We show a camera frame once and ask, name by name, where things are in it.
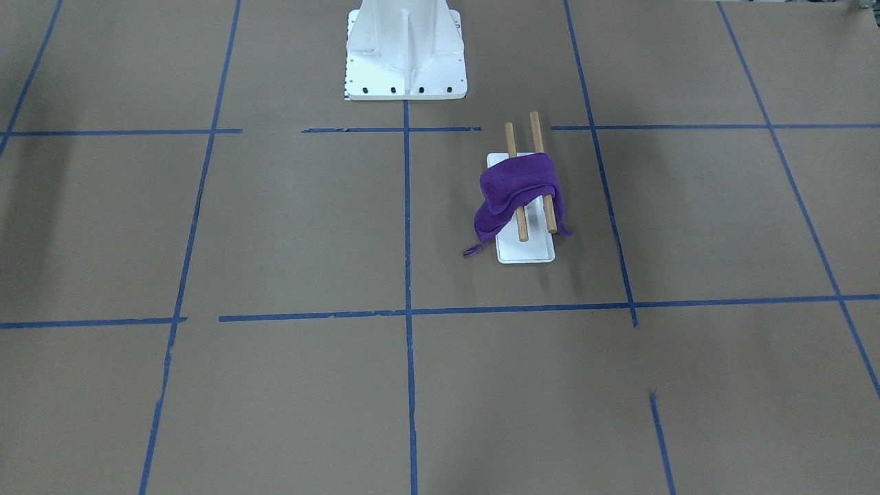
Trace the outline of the purple towel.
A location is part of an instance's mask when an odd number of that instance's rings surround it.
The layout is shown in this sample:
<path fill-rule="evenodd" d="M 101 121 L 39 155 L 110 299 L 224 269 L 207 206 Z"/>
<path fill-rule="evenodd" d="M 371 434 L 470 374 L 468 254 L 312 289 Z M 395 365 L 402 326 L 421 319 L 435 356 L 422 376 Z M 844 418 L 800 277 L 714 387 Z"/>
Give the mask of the purple towel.
<path fill-rule="evenodd" d="M 544 195 L 552 197 L 554 219 L 559 234 L 573 233 L 564 225 L 565 201 L 553 160 L 546 153 L 507 157 L 488 167 L 480 177 L 483 203 L 474 216 L 478 244 L 469 247 L 462 257 L 474 256 L 515 216 L 519 207 Z"/>

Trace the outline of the white wooden towel rack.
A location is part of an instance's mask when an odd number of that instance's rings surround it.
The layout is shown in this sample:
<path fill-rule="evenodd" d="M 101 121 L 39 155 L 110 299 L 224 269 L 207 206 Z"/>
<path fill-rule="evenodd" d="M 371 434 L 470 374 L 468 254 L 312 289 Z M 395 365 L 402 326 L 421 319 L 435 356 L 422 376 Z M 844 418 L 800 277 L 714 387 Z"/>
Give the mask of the white wooden towel rack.
<path fill-rule="evenodd" d="M 546 150 L 538 111 L 530 112 L 530 128 L 533 150 L 517 153 L 518 157 L 544 153 Z M 516 150 L 513 124 L 505 123 L 504 129 L 509 154 Z M 504 153 L 490 153 L 487 155 L 486 167 L 490 169 L 506 159 Z M 494 238 L 498 261 L 502 264 L 553 262 L 556 257 L 553 235 L 557 232 L 558 222 L 552 195 L 536 197 L 527 206 L 517 209 L 514 217 Z"/>

